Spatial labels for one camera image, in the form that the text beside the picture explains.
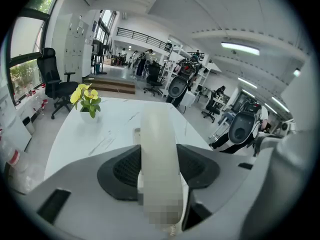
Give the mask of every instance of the green leaf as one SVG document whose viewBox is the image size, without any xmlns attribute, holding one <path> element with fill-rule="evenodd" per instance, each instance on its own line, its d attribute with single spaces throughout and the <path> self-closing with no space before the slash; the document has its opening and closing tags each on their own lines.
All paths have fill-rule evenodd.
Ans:
<svg viewBox="0 0 320 240">
<path fill-rule="evenodd" d="M 96 108 L 96 110 L 98 110 L 99 112 L 101 112 L 101 108 L 98 104 L 94 105 L 94 107 Z"/>
<path fill-rule="evenodd" d="M 92 101 L 91 101 L 91 104 L 99 104 L 101 102 L 101 98 L 99 97 L 99 98 L 97 98 L 97 99 L 93 99 Z"/>
<path fill-rule="evenodd" d="M 90 101 L 86 99 L 86 100 L 84 101 L 84 105 L 86 105 L 87 107 L 89 107 L 89 106 L 90 106 Z"/>
<path fill-rule="evenodd" d="M 95 111 L 91 111 L 91 109 L 89 109 L 89 113 L 90 113 L 90 116 L 92 118 L 95 118 L 95 116 L 96 116 L 96 112 Z"/>
</svg>

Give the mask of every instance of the black railing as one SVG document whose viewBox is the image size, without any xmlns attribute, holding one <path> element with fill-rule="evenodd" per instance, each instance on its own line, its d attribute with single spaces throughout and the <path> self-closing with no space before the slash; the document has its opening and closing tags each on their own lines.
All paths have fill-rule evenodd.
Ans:
<svg viewBox="0 0 320 240">
<path fill-rule="evenodd" d="M 172 47 L 172 44 L 169 42 L 168 43 L 162 42 L 161 40 L 156 39 L 152 36 L 142 34 L 142 33 L 139 33 L 139 32 L 133 31 L 133 30 L 121 28 L 121 27 L 118 27 L 118 31 L 117 31 L 116 35 L 119 37 L 125 37 L 125 38 L 131 38 L 134 40 L 138 40 L 138 41 L 147 43 L 149 45 L 158 47 L 158 48 L 165 50 L 167 52 L 170 52 L 171 47 Z"/>
</svg>

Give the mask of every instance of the white cabinet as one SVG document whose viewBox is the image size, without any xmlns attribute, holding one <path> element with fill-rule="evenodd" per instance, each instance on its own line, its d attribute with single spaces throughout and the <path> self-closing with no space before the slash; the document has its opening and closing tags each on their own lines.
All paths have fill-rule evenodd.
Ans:
<svg viewBox="0 0 320 240">
<path fill-rule="evenodd" d="M 67 81 L 65 72 L 75 72 L 70 76 L 70 81 L 82 83 L 83 54 L 88 28 L 89 25 L 80 20 L 77 14 L 63 15 L 57 20 L 52 47 L 56 52 L 57 68 L 63 81 Z"/>
</svg>

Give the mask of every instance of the floor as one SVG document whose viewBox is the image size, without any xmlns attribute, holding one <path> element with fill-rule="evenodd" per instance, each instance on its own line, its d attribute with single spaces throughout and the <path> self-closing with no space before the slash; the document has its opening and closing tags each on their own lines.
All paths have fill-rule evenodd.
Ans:
<svg viewBox="0 0 320 240">
<path fill-rule="evenodd" d="M 144 101 L 155 101 L 155 102 L 165 102 L 166 98 L 161 98 L 160 95 L 153 95 L 148 92 L 144 93 L 143 88 L 146 87 L 146 80 L 142 78 L 131 78 L 131 73 L 129 69 L 122 68 L 104 68 L 103 71 L 108 72 L 108 77 L 119 77 L 124 76 L 128 81 L 135 81 L 136 92 L 135 94 L 126 94 L 118 92 L 109 92 L 109 91 L 99 91 L 100 97 L 110 97 L 110 98 L 120 98 L 120 99 L 132 99 L 132 100 L 144 100 Z M 183 114 L 187 121 L 194 127 L 194 129 L 202 136 L 202 138 L 210 143 L 209 136 L 212 132 L 218 127 L 219 117 L 216 118 L 215 122 L 212 123 L 211 119 L 203 118 L 201 114 L 202 108 L 205 106 L 206 101 L 201 99 L 200 102 L 195 102 L 192 107 L 186 109 L 185 113 L 184 107 L 179 107 L 178 110 Z M 30 164 L 32 165 L 32 179 L 26 179 L 24 175 L 21 175 L 21 179 L 12 182 L 12 187 L 21 192 L 27 193 L 41 183 L 44 179 L 45 168 L 47 165 L 48 157 L 50 154 L 51 147 L 55 141 L 55 137 L 58 134 L 60 127 L 62 126 L 64 120 L 68 116 L 68 111 L 65 108 L 60 109 L 55 114 L 55 119 L 51 119 L 51 113 L 54 110 L 53 101 L 49 99 L 49 103 L 46 105 L 42 114 L 33 122 L 35 128 L 35 133 L 32 135 L 32 139 L 28 144 L 25 152 L 28 155 Z M 228 147 L 229 144 L 226 143 L 217 151 L 224 150 Z M 251 148 L 242 148 L 236 155 L 253 155 L 253 149 Z"/>
</svg>

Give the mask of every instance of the wooden steps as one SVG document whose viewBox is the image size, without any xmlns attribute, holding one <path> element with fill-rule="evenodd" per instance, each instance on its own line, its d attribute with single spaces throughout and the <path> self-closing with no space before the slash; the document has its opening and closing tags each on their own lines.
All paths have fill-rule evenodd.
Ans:
<svg viewBox="0 0 320 240">
<path fill-rule="evenodd" d="M 91 89 L 97 91 L 107 91 L 123 94 L 136 94 L 136 85 L 129 81 L 107 79 L 102 77 L 95 77 L 94 79 L 86 78 L 85 84 L 92 84 Z"/>
</svg>

